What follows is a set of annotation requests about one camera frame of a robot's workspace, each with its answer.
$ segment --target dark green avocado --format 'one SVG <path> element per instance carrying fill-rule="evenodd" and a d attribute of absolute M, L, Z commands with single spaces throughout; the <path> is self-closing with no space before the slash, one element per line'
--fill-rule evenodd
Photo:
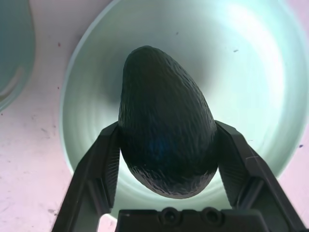
<path fill-rule="evenodd" d="M 217 128 L 205 98 L 157 48 L 140 47 L 126 59 L 119 129 L 129 170 L 157 194 L 195 196 L 217 170 Z"/>

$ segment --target light-blue bowl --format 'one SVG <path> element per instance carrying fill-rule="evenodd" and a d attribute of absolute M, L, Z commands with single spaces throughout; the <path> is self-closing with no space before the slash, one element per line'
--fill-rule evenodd
<path fill-rule="evenodd" d="M 35 34 L 28 0 L 0 1 L 0 111 L 22 91 L 35 57 Z"/>
<path fill-rule="evenodd" d="M 125 60 L 143 45 L 179 62 L 214 119 L 240 131 L 280 175 L 299 145 L 309 105 L 304 35 L 281 0 L 112 1 L 80 40 L 62 90 L 60 135 L 71 170 L 117 121 Z M 168 206 L 230 207 L 218 173 L 199 195 L 169 199 L 138 182 L 121 157 L 111 216 Z"/>

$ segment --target stain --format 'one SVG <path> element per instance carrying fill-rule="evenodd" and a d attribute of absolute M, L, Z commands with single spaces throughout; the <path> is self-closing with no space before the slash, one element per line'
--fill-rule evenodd
<path fill-rule="evenodd" d="M 50 139 L 49 133 L 47 130 L 45 130 L 44 128 L 41 128 L 41 131 L 43 131 L 46 135 L 45 139 Z"/>
<path fill-rule="evenodd" d="M 8 207 L 4 208 L 3 210 L 1 210 L 1 213 L 7 211 L 11 206 L 9 205 Z"/>

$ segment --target black plastic part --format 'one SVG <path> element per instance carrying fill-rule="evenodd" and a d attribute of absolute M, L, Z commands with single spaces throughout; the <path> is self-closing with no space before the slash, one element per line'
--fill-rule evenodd
<path fill-rule="evenodd" d="M 111 212 L 118 178 L 118 122 L 104 130 L 79 162 L 52 232 L 97 231 Z"/>
<path fill-rule="evenodd" d="M 233 127 L 216 121 L 219 171 L 231 206 L 259 210 L 272 232 L 299 232 L 305 226 L 265 161 Z"/>
<path fill-rule="evenodd" d="M 179 212 L 180 223 L 169 227 L 160 220 L 162 212 L 121 210 L 116 232 L 269 232 L 257 210 L 218 211 L 222 222 L 215 227 L 212 222 L 205 222 L 202 215 L 202 212 L 214 212 L 213 208 L 206 208 L 202 212 L 183 210 Z"/>
<path fill-rule="evenodd" d="M 117 232 L 309 232 L 264 160 L 233 127 L 216 121 L 219 172 L 233 210 L 121 210 Z M 95 232 L 111 212 L 119 168 L 118 123 L 78 164 L 52 232 Z"/>

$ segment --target pink surface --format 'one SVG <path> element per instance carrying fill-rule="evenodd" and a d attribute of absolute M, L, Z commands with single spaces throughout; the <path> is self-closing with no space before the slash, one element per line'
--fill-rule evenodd
<path fill-rule="evenodd" d="M 71 174 L 58 133 L 60 90 L 81 36 L 109 2 L 30 0 L 36 29 L 36 62 L 23 93 L 0 115 L 0 231 L 49 231 Z M 309 1 L 289 0 L 309 35 Z M 280 183 L 309 226 L 309 127 Z M 102 217 L 99 231 L 115 222 Z"/>

